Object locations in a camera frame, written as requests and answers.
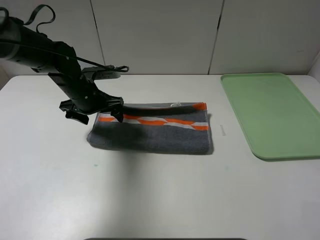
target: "towel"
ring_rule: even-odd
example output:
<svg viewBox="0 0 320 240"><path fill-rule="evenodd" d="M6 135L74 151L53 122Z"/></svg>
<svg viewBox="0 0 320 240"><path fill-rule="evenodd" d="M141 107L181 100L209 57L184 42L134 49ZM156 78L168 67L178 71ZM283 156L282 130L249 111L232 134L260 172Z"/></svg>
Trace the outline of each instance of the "towel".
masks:
<svg viewBox="0 0 320 240"><path fill-rule="evenodd" d="M109 112L98 113L87 141L106 150L166 154L209 154L213 150L204 102L125 104L123 122Z"/></svg>

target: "white table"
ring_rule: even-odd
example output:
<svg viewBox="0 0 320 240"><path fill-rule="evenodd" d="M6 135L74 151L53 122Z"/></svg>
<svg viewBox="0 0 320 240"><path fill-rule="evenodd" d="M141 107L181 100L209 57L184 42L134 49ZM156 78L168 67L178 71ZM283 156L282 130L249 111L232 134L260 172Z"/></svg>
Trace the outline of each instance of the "white table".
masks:
<svg viewBox="0 0 320 240"><path fill-rule="evenodd" d="M320 83L290 76L320 110ZM100 237L320 239L320 160L265 162L250 151L217 75L98 80L127 103L206 102L212 155L91 147L47 76L0 91L0 239Z"/></svg>

